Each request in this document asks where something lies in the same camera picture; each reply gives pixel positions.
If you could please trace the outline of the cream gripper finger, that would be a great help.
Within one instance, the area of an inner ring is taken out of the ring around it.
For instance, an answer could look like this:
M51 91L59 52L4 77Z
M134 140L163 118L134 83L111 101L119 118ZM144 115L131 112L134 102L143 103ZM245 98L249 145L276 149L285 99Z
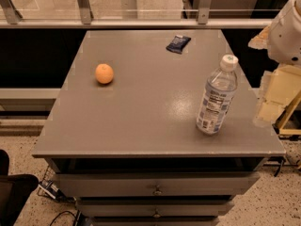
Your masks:
M280 64L273 72L265 71L259 87L254 124L265 127L274 123L300 91L299 65Z
M266 26L258 35L253 37L249 41L248 46L257 50L267 49L269 47L269 32L270 25Z

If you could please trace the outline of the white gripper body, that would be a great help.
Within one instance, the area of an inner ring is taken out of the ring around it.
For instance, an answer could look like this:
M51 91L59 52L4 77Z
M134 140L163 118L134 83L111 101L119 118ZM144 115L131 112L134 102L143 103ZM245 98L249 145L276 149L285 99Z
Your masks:
M267 51L278 63L301 65L301 0L289 0L272 21Z

